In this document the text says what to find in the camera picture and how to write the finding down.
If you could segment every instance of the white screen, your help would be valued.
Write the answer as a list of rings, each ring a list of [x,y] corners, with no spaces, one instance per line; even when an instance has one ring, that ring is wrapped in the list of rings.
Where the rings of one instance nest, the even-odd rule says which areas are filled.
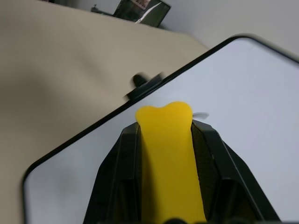
[[[82,224],[99,166],[144,105],[187,102],[247,163],[279,217],[299,220],[299,66],[237,39],[34,169],[28,223]]]

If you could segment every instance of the yellow plastic piece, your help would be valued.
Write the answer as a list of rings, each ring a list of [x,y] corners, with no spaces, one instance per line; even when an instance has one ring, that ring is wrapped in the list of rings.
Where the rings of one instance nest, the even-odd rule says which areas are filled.
[[[136,112],[142,133],[142,221],[206,221],[192,145],[192,109],[183,102]]]

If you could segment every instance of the dark object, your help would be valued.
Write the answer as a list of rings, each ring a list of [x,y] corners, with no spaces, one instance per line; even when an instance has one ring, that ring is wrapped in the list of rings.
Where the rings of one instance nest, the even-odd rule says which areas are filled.
[[[164,224],[187,224],[185,221],[179,218],[172,218],[166,221]]]
[[[121,107],[117,108],[112,113],[108,114],[107,116],[105,116],[101,120],[97,121],[96,123],[94,123],[90,127],[86,128],[85,130],[83,130],[82,132],[80,132],[79,134],[77,134],[76,136],[72,137],[71,139],[69,139],[68,141],[66,141],[65,143],[63,143],[62,145],[60,145],[57,148],[53,149],[51,152],[49,152],[48,154],[46,154],[45,156],[43,156],[42,158],[38,159],[33,164],[31,164],[30,167],[26,170],[26,172],[25,172],[25,174],[23,176],[23,179],[22,179],[22,184],[21,184],[22,208],[23,208],[23,215],[24,215],[24,223],[25,224],[29,224],[29,219],[27,217],[28,203],[29,203],[29,201],[28,201],[27,194],[26,194],[25,182],[26,182],[26,179],[29,177],[30,173],[33,170],[35,170],[38,166],[42,165],[48,159],[52,158],[53,156],[57,155],[58,153],[60,153],[64,149],[66,149],[71,144],[75,143],[76,141],[80,140],[84,136],[88,135],[89,133],[91,133],[92,131],[94,131],[98,127],[100,127],[101,125],[105,124],[110,119],[114,118],[115,116],[117,116],[121,112],[123,112],[126,109],[130,108],[131,106],[133,106],[134,104],[136,104],[137,102],[139,102],[140,100],[142,100],[147,95],[149,95],[152,92],[158,90],[159,88],[161,88],[165,84],[169,83],[170,81],[172,81],[176,77],[180,76],[185,71],[189,70],[190,68],[192,68],[193,66],[197,65],[201,61],[205,60],[206,58],[208,58],[212,54],[216,53],[218,50],[220,50],[223,47],[229,45],[231,42],[233,42],[235,40],[242,39],[242,38],[248,38],[251,41],[257,42],[257,43],[263,45],[265,48],[269,49],[270,52],[279,54],[281,57],[285,58],[286,60],[289,60],[289,61],[291,61],[291,62],[293,62],[295,64],[299,64],[299,61],[296,58],[291,57],[291,56],[287,55],[286,53],[283,53],[283,52],[281,52],[281,51],[273,48],[273,46],[270,46],[269,44],[267,44],[266,41],[263,41],[260,38],[256,38],[256,37],[252,37],[252,36],[247,36],[247,35],[236,35],[236,36],[233,36],[233,37],[230,37],[230,38],[226,39],[225,41],[223,41],[222,43],[218,44],[217,46],[215,46],[214,48],[212,48],[208,52],[204,53],[203,55],[201,55],[198,58],[194,59],[192,62],[188,63],[187,65],[185,65],[184,67],[182,67],[178,71],[172,73],[171,75],[169,75],[168,77],[166,77],[165,79],[163,79],[160,82],[160,84],[157,85],[150,92],[147,92],[146,94],[143,94],[142,97],[140,97],[140,98],[135,98],[134,100],[129,100],[126,104],[124,104]],[[239,172],[242,174],[242,176],[246,175],[246,177],[247,177],[246,182],[250,182],[250,180],[253,180],[251,184],[253,186],[255,186],[255,185],[259,186],[258,183],[256,182],[255,178],[251,174],[250,170],[246,166],[246,164],[244,164],[244,162],[232,150],[230,150],[230,148],[228,148],[227,145],[226,145],[226,147],[229,150],[230,155],[231,155],[234,163],[239,168]],[[261,197],[261,198],[256,198],[255,197],[255,201],[259,201],[260,200],[262,202],[263,199],[265,198],[265,195],[263,194],[263,192],[262,191],[260,191],[260,192],[261,192],[260,195],[262,195],[263,197]]]
[[[113,16],[113,15],[110,14],[110,13],[106,13],[106,12],[100,11],[96,6],[97,6],[97,4],[95,4],[95,5],[91,8],[90,11],[93,12],[93,13],[99,13],[99,14],[102,14],[102,15]]]
[[[141,143],[137,123],[125,128],[102,162],[84,224],[141,220]]]
[[[121,0],[114,14],[100,11],[96,5],[91,12],[159,27],[171,6],[162,0]]]
[[[136,88],[126,95],[129,100],[141,98],[143,95],[151,92],[160,84],[162,76],[159,74],[147,81],[141,74],[137,74],[133,76],[132,81]]]
[[[279,221],[247,165],[217,131],[194,120],[191,132],[206,219],[242,224]],[[123,129],[101,164],[84,224],[141,221],[141,153],[140,128],[135,123]],[[184,222],[174,218],[166,223]]]

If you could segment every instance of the black clamp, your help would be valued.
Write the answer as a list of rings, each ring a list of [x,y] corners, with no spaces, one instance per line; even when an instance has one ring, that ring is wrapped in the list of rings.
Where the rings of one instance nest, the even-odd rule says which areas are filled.
[[[133,89],[131,92],[129,92],[126,97],[129,100],[135,100],[137,98],[140,98],[153,89],[155,89],[158,85],[160,85],[162,81],[161,74],[158,74],[157,76],[153,77],[151,80],[147,80],[143,74],[138,73],[133,76],[131,79],[131,82],[133,83],[135,89]]]

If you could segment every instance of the white wall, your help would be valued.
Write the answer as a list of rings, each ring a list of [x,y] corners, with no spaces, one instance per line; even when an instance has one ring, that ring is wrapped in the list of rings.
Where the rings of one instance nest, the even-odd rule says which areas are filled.
[[[165,0],[172,8],[163,24],[195,36],[211,48],[239,33],[261,36],[299,55],[299,0]],[[113,13],[120,0],[78,0]]]

